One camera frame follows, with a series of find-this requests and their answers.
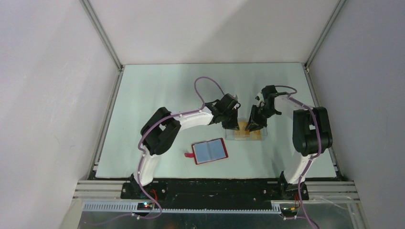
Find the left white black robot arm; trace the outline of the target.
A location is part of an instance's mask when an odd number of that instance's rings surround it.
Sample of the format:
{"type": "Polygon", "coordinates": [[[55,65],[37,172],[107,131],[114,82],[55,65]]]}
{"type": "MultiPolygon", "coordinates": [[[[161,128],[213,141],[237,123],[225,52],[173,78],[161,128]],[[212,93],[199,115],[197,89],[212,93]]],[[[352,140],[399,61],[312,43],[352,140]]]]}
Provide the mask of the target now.
{"type": "Polygon", "coordinates": [[[223,129],[239,130],[237,121],[241,104],[231,94],[220,100],[203,103],[201,108],[187,112],[173,113],[166,107],[159,108],[142,127],[138,150],[141,157],[133,173],[136,183],[132,192],[138,198],[147,198],[151,192],[154,171],[160,156],[173,145],[179,132],[205,125],[221,124],[223,129]]]}

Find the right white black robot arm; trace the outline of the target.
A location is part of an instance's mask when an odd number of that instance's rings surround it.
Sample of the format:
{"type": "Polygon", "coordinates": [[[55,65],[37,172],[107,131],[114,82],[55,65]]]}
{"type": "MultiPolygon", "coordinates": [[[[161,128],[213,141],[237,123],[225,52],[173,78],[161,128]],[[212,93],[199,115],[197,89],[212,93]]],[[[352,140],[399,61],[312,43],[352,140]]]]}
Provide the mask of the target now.
{"type": "Polygon", "coordinates": [[[278,92],[276,85],[268,85],[257,94],[257,103],[252,106],[248,132],[267,126],[267,120],[275,115],[284,115],[292,120],[292,143],[295,149],[292,162],[281,175],[278,194],[291,199],[297,193],[297,186],[305,181],[313,162],[332,146],[333,137],[328,111],[325,107],[313,107],[294,98],[291,93],[278,92]]]}

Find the red leather card holder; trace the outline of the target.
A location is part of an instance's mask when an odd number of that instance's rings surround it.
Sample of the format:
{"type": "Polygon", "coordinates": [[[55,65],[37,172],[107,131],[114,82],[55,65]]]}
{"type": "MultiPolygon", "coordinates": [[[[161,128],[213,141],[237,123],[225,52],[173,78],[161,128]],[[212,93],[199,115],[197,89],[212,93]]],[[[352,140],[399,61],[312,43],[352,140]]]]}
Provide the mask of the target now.
{"type": "Polygon", "coordinates": [[[196,165],[229,157],[223,138],[194,143],[191,147],[191,152],[185,152],[184,156],[186,158],[192,158],[196,165]]]}

